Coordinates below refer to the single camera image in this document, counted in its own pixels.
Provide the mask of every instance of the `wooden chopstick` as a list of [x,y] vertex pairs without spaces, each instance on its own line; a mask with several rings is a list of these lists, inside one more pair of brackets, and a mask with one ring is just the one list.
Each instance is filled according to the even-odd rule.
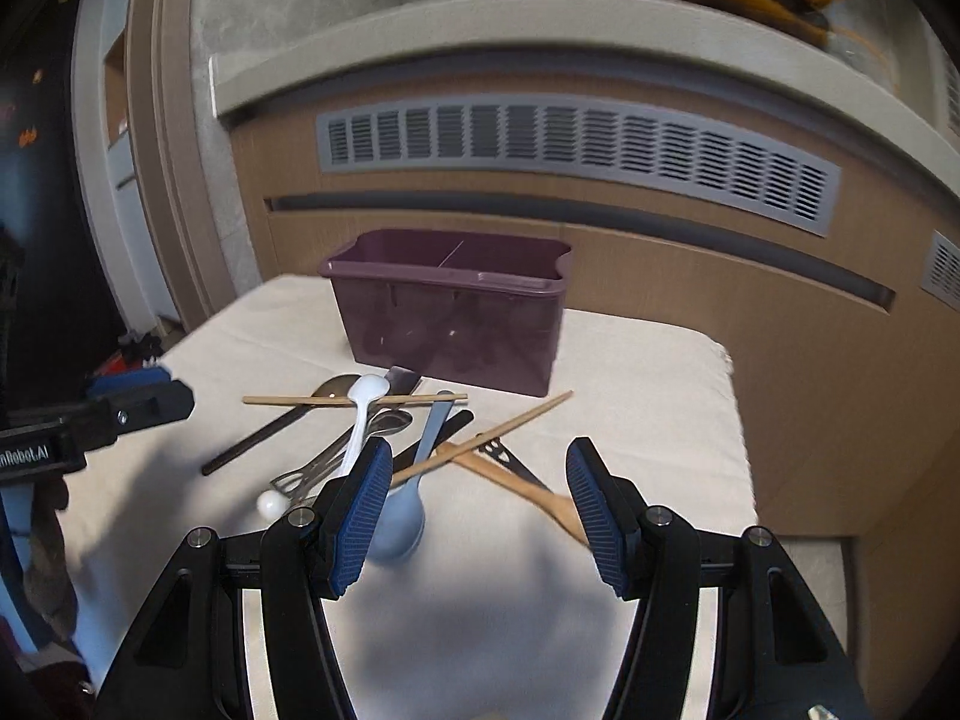
[[516,430],[518,427],[520,427],[520,425],[525,425],[531,419],[536,419],[542,413],[547,413],[549,410],[556,408],[558,405],[560,405],[560,403],[563,403],[565,400],[569,400],[571,397],[573,397],[573,390],[569,389],[563,394],[557,395],[557,397],[551,398],[550,400],[547,400],[538,406],[534,406],[521,415],[515,416],[513,419],[508,419],[503,424],[497,425],[496,427],[491,428],[488,431],[479,434],[478,436],[474,436],[468,442],[463,442],[462,445],[450,447],[450,449],[440,451],[432,458],[428,458],[422,463],[417,463],[415,466],[410,466],[409,469],[397,471],[397,473],[394,474],[394,478],[392,479],[390,486],[395,488],[397,485],[402,485],[413,476],[438,469],[444,463],[449,463],[458,455],[464,454],[464,452],[477,449],[477,447],[482,446],[493,439],[499,439],[501,436],[507,435],[507,433],[510,433],[512,430]]
[[[440,445],[440,449],[453,449],[454,447],[459,448],[453,442],[444,442]],[[473,473],[484,477],[495,485],[510,490],[517,497],[529,501],[560,525],[560,528],[569,533],[575,541],[579,541],[587,549],[590,548],[587,534],[584,532],[582,522],[580,522],[580,515],[573,503],[573,498],[551,493],[550,490],[544,490],[544,488],[537,487],[530,482],[525,482],[517,475],[504,469],[503,466],[498,466],[498,464],[487,460],[476,452],[464,452],[464,454],[455,457],[453,461],[458,466],[473,471]]]
[[[467,394],[453,392],[435,395],[386,395],[371,402],[371,406],[415,406],[422,403],[436,403],[438,400],[467,400]],[[313,406],[318,409],[355,405],[348,397],[298,397],[296,395],[244,395],[243,402],[248,406]]]

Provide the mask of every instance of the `gray vent grille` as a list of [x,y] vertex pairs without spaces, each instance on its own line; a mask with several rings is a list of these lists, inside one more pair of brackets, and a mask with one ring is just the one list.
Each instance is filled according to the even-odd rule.
[[960,73],[957,73],[956,65],[947,51],[943,52],[944,76],[947,79],[947,124],[954,135],[960,135]]
[[[957,98],[960,122],[960,97]],[[458,95],[320,114],[325,172],[531,170],[731,205],[827,234],[840,167],[695,114],[576,95]]]
[[938,232],[933,234],[930,254],[926,255],[922,286],[960,311],[960,247]]

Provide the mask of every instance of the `white plastic spoon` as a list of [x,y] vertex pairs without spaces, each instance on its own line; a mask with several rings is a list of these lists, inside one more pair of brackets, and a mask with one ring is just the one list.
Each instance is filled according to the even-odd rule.
[[375,373],[368,373],[353,382],[347,397],[357,404],[356,421],[353,423],[353,431],[347,443],[347,452],[344,453],[344,464],[340,466],[337,477],[347,476],[353,470],[353,464],[357,462],[357,458],[360,457],[364,435],[367,432],[367,411],[370,409],[371,400],[383,397],[389,391],[390,382]]
[[[413,420],[410,413],[404,410],[380,412],[367,425],[367,437],[392,436],[406,430]],[[292,507],[304,504],[312,488],[325,479],[336,466],[339,466],[343,459],[343,452],[336,455],[328,464],[316,464],[314,459],[296,471],[275,477],[271,480],[270,488],[264,490],[256,499],[256,510],[260,512],[261,517],[270,522],[280,519]],[[281,483],[284,480],[293,479],[295,484],[283,488],[277,485],[277,479],[280,479]]]

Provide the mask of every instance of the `white tablecloth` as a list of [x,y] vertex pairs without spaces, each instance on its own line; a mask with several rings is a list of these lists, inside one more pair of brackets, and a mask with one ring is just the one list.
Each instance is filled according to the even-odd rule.
[[[346,371],[349,353],[330,285],[284,276],[237,300],[163,360],[192,386],[189,420],[122,437],[67,477],[61,516],[80,598],[76,642],[101,683],[160,570],[191,528],[232,536],[264,527],[254,500],[352,421],[311,413],[203,478],[199,466],[280,410],[243,394],[306,394]],[[426,381],[421,391],[441,385]],[[472,435],[534,398],[469,393]],[[695,527],[741,533],[755,522],[750,469],[726,352],[679,327],[567,310],[551,394],[574,398],[505,443],[550,488],[567,494],[563,458],[589,436],[611,472],[648,503]],[[391,439],[414,442],[426,415]],[[365,566],[326,617],[361,720],[458,720],[498,710],[509,720],[599,718],[616,678],[635,604],[618,601],[583,546],[530,504],[448,466],[421,483],[424,540],[398,568]],[[712,670],[715,596],[704,591],[685,717],[703,717]],[[275,716],[256,612],[248,610],[248,670],[258,717]]]

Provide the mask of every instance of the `metal spoon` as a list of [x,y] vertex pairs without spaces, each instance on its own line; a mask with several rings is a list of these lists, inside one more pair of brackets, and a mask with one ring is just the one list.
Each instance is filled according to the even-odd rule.
[[[406,430],[413,422],[413,415],[400,409],[386,410],[380,412],[370,421],[367,429],[367,437],[372,436],[392,436],[401,430]],[[278,493],[282,493],[288,498],[296,497],[298,488],[309,484],[312,488],[323,473],[330,467],[337,466],[343,457],[343,452],[339,453],[332,460],[320,461],[317,458],[301,466],[299,469],[287,471],[270,480],[270,486]]]
[[[353,386],[353,383],[360,378],[358,373],[341,373],[339,376],[331,376],[313,391],[313,397],[344,397]],[[200,473],[203,476],[209,476],[217,469],[222,469],[227,463],[236,460],[240,455],[253,449],[258,443],[264,442],[270,436],[279,433],[283,428],[289,427],[302,416],[310,413],[309,406],[294,406],[288,412],[282,413],[272,422],[268,422],[255,433],[251,433],[246,439],[240,440],[229,449],[225,449],[213,460],[200,467]]]

